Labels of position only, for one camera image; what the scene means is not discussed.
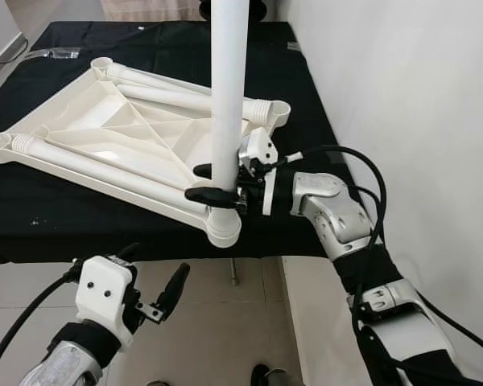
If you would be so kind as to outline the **clear plastic bag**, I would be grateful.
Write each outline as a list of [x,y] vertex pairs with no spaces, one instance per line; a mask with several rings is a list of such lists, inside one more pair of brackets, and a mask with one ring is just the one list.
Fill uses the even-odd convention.
[[24,61],[33,59],[55,59],[55,60],[74,60],[79,58],[82,49],[79,47],[52,47],[45,49],[35,49],[22,56]]

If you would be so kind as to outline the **black tablecloth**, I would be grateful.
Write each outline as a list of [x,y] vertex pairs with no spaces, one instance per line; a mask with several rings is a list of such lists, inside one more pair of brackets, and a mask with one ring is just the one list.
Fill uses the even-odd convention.
[[[272,136],[283,151],[334,145],[307,59],[289,49],[289,42],[298,42],[290,23],[251,26],[245,94],[290,104],[289,121]],[[204,22],[53,22],[33,47],[82,51],[74,60],[33,59],[14,67],[0,85],[0,132],[76,80],[98,56],[193,84],[208,85],[211,78],[211,28]],[[0,264],[69,261],[115,253],[132,243],[141,244],[139,261],[321,257],[314,229],[303,218],[246,218],[238,242],[217,248],[201,229],[30,166],[0,164]]]

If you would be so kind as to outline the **white plastic table top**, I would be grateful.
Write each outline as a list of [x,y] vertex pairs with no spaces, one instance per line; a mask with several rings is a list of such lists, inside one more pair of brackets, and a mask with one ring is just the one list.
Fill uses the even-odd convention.
[[[93,60],[71,84],[0,132],[0,164],[17,162],[40,170],[34,159],[10,150],[14,133],[28,133],[84,157],[178,188],[184,194],[187,188],[211,184],[211,179],[194,176],[192,168],[213,160],[212,113],[127,98],[116,88],[118,84],[143,85],[109,80],[103,70],[113,63],[108,56]],[[241,231],[239,216],[232,216],[229,231],[214,232],[209,227],[213,217],[209,206],[206,213],[195,214],[149,199],[131,202],[132,195],[105,184],[99,184],[94,191],[201,229],[219,248],[237,243]]]

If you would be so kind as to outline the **white plastic table leg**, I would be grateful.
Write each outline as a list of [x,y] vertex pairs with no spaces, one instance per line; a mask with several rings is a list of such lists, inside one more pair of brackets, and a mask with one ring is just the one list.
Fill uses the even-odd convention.
[[212,0],[213,185],[237,191],[249,0]]
[[136,84],[145,85],[145,87],[163,89],[163,91],[195,93],[195,95],[211,96],[211,92],[208,91],[208,89],[193,87],[192,84],[187,84],[187,82],[172,80],[171,78],[143,72],[121,64],[113,63],[106,67],[105,70],[103,70],[103,73],[105,73],[105,76],[108,77],[109,80],[135,82]]
[[165,203],[175,209],[195,214],[204,214],[208,206],[204,203],[189,201],[184,192],[169,187],[150,178],[136,175],[117,166],[111,166],[96,159],[84,157],[71,150],[65,150],[47,143],[46,140],[28,133],[14,133],[10,141],[10,150],[34,159],[38,169],[72,180],[73,183],[87,185],[96,190],[99,184],[109,185],[132,195],[131,202],[141,199]]
[[[116,88],[127,98],[152,101],[202,113],[213,112],[213,98],[203,93],[168,91],[168,89],[138,87],[130,84],[118,84]],[[291,106],[285,101],[250,98],[242,101],[241,118],[253,124],[277,128],[286,124],[290,114]]]

